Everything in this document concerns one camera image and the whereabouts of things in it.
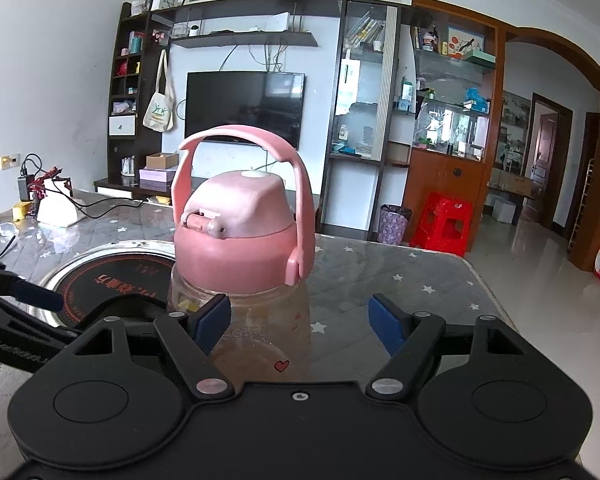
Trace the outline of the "black flat television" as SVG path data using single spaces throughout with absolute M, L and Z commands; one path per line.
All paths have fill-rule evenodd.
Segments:
M 219 126 L 244 125 L 268 130 L 298 148 L 305 83 L 302 73 L 190 73 L 184 136 Z

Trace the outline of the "purple patterned waste bin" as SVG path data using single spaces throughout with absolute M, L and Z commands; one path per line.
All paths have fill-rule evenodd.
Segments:
M 382 205 L 378 222 L 378 242 L 400 245 L 411 216 L 411 209 L 398 205 Z

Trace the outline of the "built-in induction cooktop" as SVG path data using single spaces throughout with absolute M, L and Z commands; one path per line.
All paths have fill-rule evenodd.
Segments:
M 77 255 L 47 273 L 40 285 L 64 298 L 55 313 L 26 311 L 51 326 L 74 327 L 100 304 L 123 295 L 143 295 L 163 304 L 168 299 L 174 245 L 167 240 L 122 240 Z

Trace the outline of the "brown wooden display cabinet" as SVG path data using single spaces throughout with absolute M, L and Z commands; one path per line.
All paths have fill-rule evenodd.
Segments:
M 495 18 L 439 0 L 412 0 L 415 125 L 403 205 L 415 235 L 432 192 L 471 203 L 468 243 L 488 194 L 504 89 L 505 28 Z

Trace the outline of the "white canvas tote bag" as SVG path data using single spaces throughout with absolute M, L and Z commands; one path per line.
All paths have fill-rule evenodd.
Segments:
M 173 128 L 175 94 L 170 77 L 168 55 L 162 50 L 158 61 L 156 84 L 154 94 L 151 96 L 145 115 L 143 126 L 164 133 Z

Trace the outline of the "brown cardboard box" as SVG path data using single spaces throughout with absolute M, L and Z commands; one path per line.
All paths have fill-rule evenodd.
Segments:
M 147 155 L 145 159 L 146 169 L 168 170 L 178 166 L 178 153 L 155 153 Z

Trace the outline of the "black wall shelf unit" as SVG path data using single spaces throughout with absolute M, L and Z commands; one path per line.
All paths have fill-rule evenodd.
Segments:
M 223 0 L 133 18 L 123 12 L 112 63 L 107 177 L 100 192 L 162 195 L 140 174 L 147 155 L 174 153 L 184 136 L 187 75 L 286 72 L 306 75 L 295 148 L 317 197 L 325 234 L 371 238 L 381 201 L 394 113 L 400 6 L 378 0 Z M 175 94 L 173 128 L 143 126 L 158 61 L 168 55 Z

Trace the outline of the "pink lidded water bottle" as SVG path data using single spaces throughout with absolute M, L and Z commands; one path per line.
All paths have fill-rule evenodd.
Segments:
M 278 174 L 233 170 L 192 183 L 196 148 L 212 136 L 257 144 L 294 170 L 294 198 Z M 211 352 L 235 384 L 298 382 L 310 371 L 306 280 L 315 257 L 315 209 L 306 166 L 276 134 L 229 125 L 196 133 L 171 185 L 175 263 L 168 306 L 195 312 L 212 296 L 230 300 L 230 324 Z

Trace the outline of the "grey star tablecloth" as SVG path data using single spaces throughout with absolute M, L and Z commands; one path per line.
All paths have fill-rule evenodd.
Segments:
M 41 286 L 90 249 L 122 240 L 174 245 L 174 232 L 172 212 L 151 205 L 67 229 L 27 221 L 0 233 L 0 262 Z M 452 382 L 445 367 L 481 349 L 500 352 L 508 334 L 464 259 L 315 235 L 306 288 L 308 378 L 230 380 L 235 395 L 223 400 L 196 399 L 158 338 L 155 320 L 173 312 L 169 293 L 164 304 L 117 296 L 77 326 L 53 326 L 80 336 L 34 373 L 0 363 L 0 478 L 377 479 L 395 477 L 406 458 L 421 477 L 500 476 L 503 457 L 472 452 L 434 414 Z M 368 322 L 376 294 L 446 322 L 439 368 L 409 401 L 366 393 L 390 359 Z

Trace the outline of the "red plastic stool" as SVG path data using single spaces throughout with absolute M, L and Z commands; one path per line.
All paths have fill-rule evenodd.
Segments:
M 410 245 L 464 257 L 467 252 L 472 205 L 439 192 L 426 198 Z

